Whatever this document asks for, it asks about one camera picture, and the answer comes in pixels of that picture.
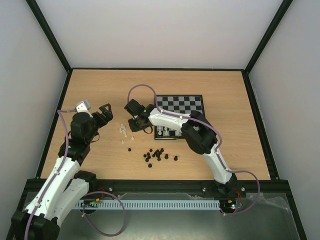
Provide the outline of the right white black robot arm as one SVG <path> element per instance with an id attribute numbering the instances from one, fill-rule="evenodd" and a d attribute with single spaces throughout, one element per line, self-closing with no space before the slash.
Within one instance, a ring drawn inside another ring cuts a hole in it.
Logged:
<path id="1" fill-rule="evenodd" d="M 236 189 L 237 177 L 231 172 L 221 155 L 219 140 L 221 136 L 199 111 L 176 113 L 154 104 L 143 106 L 131 99 L 124 109 L 132 116 L 128 120 L 132 132 L 145 130 L 152 126 L 162 126 L 182 134 L 189 148 L 204 156 L 210 167 L 215 187 L 219 193 L 229 196 Z"/>

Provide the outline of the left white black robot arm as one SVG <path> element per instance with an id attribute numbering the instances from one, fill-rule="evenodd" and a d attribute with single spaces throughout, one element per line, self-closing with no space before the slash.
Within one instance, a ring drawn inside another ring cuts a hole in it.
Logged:
<path id="1" fill-rule="evenodd" d="M 70 127 L 63 118 L 64 111 L 57 111 L 64 129 L 64 143 L 39 192 L 11 218 L 17 240 L 56 240 L 66 216 L 89 190 L 95 188 L 96 175 L 81 171 L 80 167 L 91 150 L 90 144 L 99 135 L 99 129 L 113 119 L 113 113 L 109 103 L 94 113 L 90 113 L 90 108 L 86 100 L 79 102 L 71 110 L 74 115 Z"/>

